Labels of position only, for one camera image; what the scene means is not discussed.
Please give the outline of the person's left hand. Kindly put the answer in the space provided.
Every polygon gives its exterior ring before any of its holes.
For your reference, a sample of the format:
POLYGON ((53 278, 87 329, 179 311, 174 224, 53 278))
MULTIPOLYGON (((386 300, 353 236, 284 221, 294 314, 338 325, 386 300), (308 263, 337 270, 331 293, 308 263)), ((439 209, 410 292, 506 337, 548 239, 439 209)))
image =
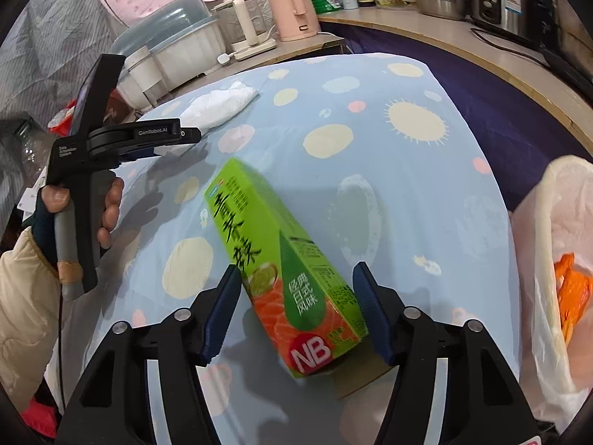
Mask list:
MULTIPOLYGON (((115 229, 117 220, 119 220, 120 201, 122 201, 124 186, 124 181, 117 177, 113 180, 110 190, 106 194, 102 226, 99 227, 96 234, 97 242, 103 249, 109 249, 112 245, 112 236, 110 234, 115 229)), ((65 188, 45 186, 41 190, 42 202, 51 214, 65 209, 69 203, 69 197, 69 191, 65 188)))

